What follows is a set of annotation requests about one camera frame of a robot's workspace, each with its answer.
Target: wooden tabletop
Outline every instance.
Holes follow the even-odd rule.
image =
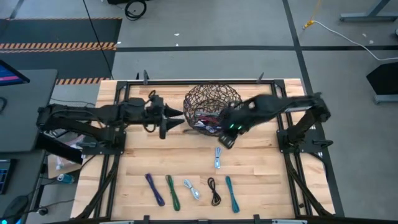
[[[303,95],[299,79],[285,79],[288,96]],[[271,93],[269,85],[231,85],[247,99],[260,93]],[[194,85],[133,86],[130,97],[147,99],[152,90],[164,98],[172,108],[183,110],[185,94]],[[116,81],[102,81],[99,88],[97,107],[113,104]],[[303,113],[292,113],[297,122]],[[276,119],[261,124],[237,138],[230,150],[222,149],[221,169],[215,169],[215,147],[220,146],[217,138],[201,134],[184,134],[187,123],[167,133],[165,140],[159,133],[147,133],[142,126],[126,129],[126,150],[121,157],[116,183],[112,220],[142,220],[150,215],[151,220],[188,219],[252,219],[254,214],[261,218],[293,218],[289,183],[283,155],[279,152]],[[308,188],[319,202],[331,213],[334,212],[323,164],[308,154],[301,154]],[[96,156],[80,174],[71,217],[78,215],[98,189],[103,156]],[[165,201],[158,206],[144,174],[151,173],[157,190]],[[165,175],[173,177],[175,191],[181,203],[181,210],[174,211],[170,189]],[[231,177],[236,201],[241,211],[233,213],[231,197],[225,182]],[[222,201],[217,207],[211,205],[212,192],[207,179],[213,177],[216,190]],[[200,194],[195,200],[183,180],[189,179]],[[298,189],[299,202],[302,194]],[[104,194],[103,211],[108,193]]]

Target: monitor screen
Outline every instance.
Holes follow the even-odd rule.
[[[29,79],[0,60],[0,86],[29,83]]]

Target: gray floor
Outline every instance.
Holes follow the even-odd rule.
[[[124,17],[123,10],[100,0],[86,0],[92,17]],[[11,14],[17,1],[0,0],[0,17]],[[344,23],[343,12],[362,12],[376,0],[324,0],[316,20],[362,44],[397,45],[398,22]],[[302,30],[317,0],[289,0],[301,45],[352,45],[318,25]],[[391,1],[384,11],[398,11]],[[25,0],[17,17],[86,17],[81,1]],[[119,47],[202,45],[293,46],[280,0],[152,0],[147,14],[136,22],[123,20]],[[398,105],[376,106],[365,76],[382,62],[365,51],[304,52],[314,91],[323,93],[332,117],[324,125],[333,167],[347,217],[398,220]],[[379,57],[397,51],[376,51]],[[151,78],[301,78],[294,51],[119,52],[113,75],[135,78],[146,69]],[[95,102],[98,85],[56,86],[54,98]],[[75,185],[45,191],[42,205],[73,198]],[[71,204],[60,204],[45,219],[61,221]]]

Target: yellow cable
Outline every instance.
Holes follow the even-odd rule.
[[[306,28],[308,28],[310,25],[313,24],[313,20],[314,20],[314,18],[315,18],[315,15],[316,15],[316,14],[318,13],[318,11],[319,11],[319,8],[320,8],[320,6],[321,6],[321,3],[322,3],[322,0],[318,0],[317,6],[315,6],[315,9],[313,10],[312,16],[311,16],[310,20],[304,25],[303,29],[306,29]]]

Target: wire basket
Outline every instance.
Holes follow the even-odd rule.
[[[229,85],[206,83],[192,88],[183,102],[184,117],[189,126],[207,136],[218,136],[218,115],[228,103],[241,102],[241,96]]]

